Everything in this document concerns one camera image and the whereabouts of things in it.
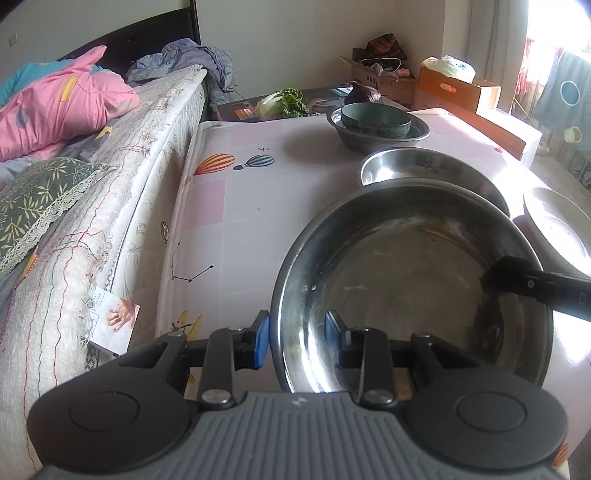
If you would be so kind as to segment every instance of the blue hot air balloon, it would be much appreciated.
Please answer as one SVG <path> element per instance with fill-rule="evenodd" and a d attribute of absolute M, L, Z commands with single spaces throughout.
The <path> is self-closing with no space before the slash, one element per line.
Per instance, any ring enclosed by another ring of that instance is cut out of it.
<path fill-rule="evenodd" d="M 234 170 L 242 170 L 244 167 L 268 167 L 275 163 L 275 159 L 270 155 L 255 155 L 248 159 L 244 165 L 236 165 Z"/>

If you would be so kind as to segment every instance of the white plate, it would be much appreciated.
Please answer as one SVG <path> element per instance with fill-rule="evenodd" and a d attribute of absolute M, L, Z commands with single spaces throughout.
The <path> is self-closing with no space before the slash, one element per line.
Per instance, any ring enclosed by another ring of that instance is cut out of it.
<path fill-rule="evenodd" d="M 584 211 L 540 187 L 525 192 L 524 210 L 536 239 L 564 272 L 591 277 L 591 219 Z"/>

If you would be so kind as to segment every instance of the headboard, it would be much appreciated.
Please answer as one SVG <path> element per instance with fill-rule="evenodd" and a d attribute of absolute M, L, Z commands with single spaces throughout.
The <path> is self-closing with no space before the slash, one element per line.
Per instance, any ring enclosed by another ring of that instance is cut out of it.
<path fill-rule="evenodd" d="M 61 59 L 75 59 L 93 47 L 106 45 L 105 55 L 97 65 L 123 75 L 135 60 L 149 53 L 159 53 L 167 43 L 187 37 L 201 43 L 194 0 L 189 8 L 127 25 L 88 42 Z"/>

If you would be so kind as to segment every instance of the plastic bag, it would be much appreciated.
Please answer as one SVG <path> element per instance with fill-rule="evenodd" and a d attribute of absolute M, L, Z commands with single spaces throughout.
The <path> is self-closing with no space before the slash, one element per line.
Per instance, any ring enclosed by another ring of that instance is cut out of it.
<path fill-rule="evenodd" d="M 471 65 L 461 60 L 456 60 L 449 55 L 445 55 L 441 60 L 435 57 L 429 57 L 423 60 L 421 65 L 429 70 L 444 74 L 446 77 L 455 78 L 466 83 L 472 83 L 476 77 L 476 70 Z"/>

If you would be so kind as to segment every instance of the pink blanket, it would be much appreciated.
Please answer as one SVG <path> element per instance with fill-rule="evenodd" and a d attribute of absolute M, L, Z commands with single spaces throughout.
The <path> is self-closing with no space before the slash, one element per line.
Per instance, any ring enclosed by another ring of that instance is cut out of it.
<path fill-rule="evenodd" d="M 89 73 L 105 50 L 95 47 L 36 80 L 0 110 L 0 161 L 50 158 L 65 140 L 96 132 L 138 106 L 137 93 L 119 75 Z"/>

